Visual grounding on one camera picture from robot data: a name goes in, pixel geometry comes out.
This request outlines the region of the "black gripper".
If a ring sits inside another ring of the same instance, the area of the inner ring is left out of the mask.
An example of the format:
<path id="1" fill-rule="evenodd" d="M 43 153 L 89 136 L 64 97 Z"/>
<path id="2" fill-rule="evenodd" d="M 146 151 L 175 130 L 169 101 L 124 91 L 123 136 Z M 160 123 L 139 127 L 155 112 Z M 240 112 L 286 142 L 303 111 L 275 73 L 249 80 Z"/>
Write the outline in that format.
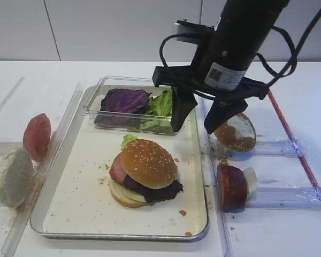
<path id="1" fill-rule="evenodd" d="M 190 112 L 197 106 L 194 94 L 208 100 L 213 100 L 213 104 L 204 120 L 204 127 L 208 134 L 212 134 L 218 127 L 227 120 L 246 110 L 248 104 L 245 99 L 257 97 L 263 100 L 269 89 L 266 84 L 242 77 L 236 80 L 236 88 L 228 90 L 224 88 L 214 88 L 203 82 L 198 77 L 198 63 L 203 54 L 208 50 L 208 43 L 213 36 L 207 34 L 200 40 L 193 60 L 187 66 L 168 66 L 163 50 L 167 41 L 180 36 L 196 38 L 193 34 L 173 34 L 166 37 L 159 47 L 159 56 L 163 66 L 156 66 L 152 75 L 152 81 L 155 87 L 160 85 L 171 86 L 172 91 L 172 117 L 171 127 L 174 132 L 179 132 L 185 119 Z"/>

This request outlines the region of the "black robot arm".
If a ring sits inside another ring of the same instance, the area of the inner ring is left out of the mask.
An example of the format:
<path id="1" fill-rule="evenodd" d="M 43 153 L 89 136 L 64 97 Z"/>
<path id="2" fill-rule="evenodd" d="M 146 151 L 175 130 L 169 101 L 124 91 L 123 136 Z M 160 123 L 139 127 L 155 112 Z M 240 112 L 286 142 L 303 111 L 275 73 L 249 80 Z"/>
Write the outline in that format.
<path id="1" fill-rule="evenodd" d="M 287 1 L 227 1 L 216 27 L 179 21 L 179 41 L 197 45 L 188 66 L 155 68 L 155 86 L 168 85 L 172 90 L 173 131 L 179 131 L 196 107 L 196 96 L 212 101 L 204 120 L 208 133 L 247 109 L 247 99 L 265 98 L 266 84 L 246 77 L 268 33 Z"/>

